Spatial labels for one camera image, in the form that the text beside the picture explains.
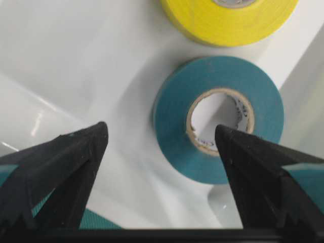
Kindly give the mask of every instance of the teal tape edge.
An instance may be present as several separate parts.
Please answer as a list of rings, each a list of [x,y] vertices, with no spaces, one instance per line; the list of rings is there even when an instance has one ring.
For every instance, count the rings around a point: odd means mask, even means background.
[[[47,195],[39,204],[32,209],[32,215],[35,217],[36,214],[41,210],[42,206],[51,194]],[[99,216],[98,214],[86,209],[79,229],[122,229],[120,226],[113,222]]]
[[[17,168],[17,165],[1,165],[0,166],[0,186],[6,181],[10,174]]]
[[[324,214],[324,165],[283,166]]]
[[[220,157],[198,150],[186,134],[190,106],[199,95],[215,88],[230,88],[243,94],[254,110],[253,134],[274,143],[281,137],[284,108],[269,76],[240,58],[196,59],[167,78],[153,111],[153,125],[163,154],[178,172],[192,180],[225,184],[228,180]]]

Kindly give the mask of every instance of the glossy white surface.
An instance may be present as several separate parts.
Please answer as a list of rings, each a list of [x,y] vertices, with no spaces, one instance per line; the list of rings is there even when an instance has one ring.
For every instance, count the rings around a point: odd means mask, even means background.
[[[158,1],[4,0],[0,153],[104,120],[109,145],[88,208],[128,228],[240,227],[227,185],[194,182],[162,155],[151,125],[155,96],[188,60],[247,59],[282,87],[282,143],[324,156],[324,30],[307,50],[324,23],[323,7],[322,1],[300,0],[271,37],[244,47],[212,48],[179,33]]]

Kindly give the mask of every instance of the tape core hole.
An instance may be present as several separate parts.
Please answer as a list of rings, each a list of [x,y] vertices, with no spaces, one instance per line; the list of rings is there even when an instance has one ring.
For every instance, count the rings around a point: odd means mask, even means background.
[[[239,9],[251,5],[256,0],[213,0],[213,1],[214,3],[216,3],[221,7],[230,8],[230,9]]]
[[[200,95],[191,105],[186,121],[191,142],[202,152],[219,156],[215,128],[219,124],[252,133],[254,112],[248,99],[238,91],[219,88]]]

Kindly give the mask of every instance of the white plastic tray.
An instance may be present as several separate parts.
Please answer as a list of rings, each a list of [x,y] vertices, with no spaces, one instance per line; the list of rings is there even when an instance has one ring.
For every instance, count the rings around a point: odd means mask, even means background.
[[[324,157],[323,7],[300,0],[271,37],[213,48],[185,38],[155,0],[4,0],[0,155],[103,120],[109,144],[88,208],[126,228],[239,227],[228,185],[194,182],[164,158],[151,124],[155,96],[188,60],[247,59],[280,89],[281,143]]]

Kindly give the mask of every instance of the teal tape roll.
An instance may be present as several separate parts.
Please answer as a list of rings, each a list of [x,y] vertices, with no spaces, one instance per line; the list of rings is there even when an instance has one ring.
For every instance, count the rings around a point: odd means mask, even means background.
[[[280,139],[284,109],[280,94],[269,76],[243,59],[196,59],[168,77],[156,98],[153,113],[154,128],[163,154],[177,171],[188,178],[202,183],[224,184],[228,181],[220,157],[199,149],[188,134],[187,118],[192,104],[213,89],[227,89],[245,97],[253,109],[251,132],[271,142]]]

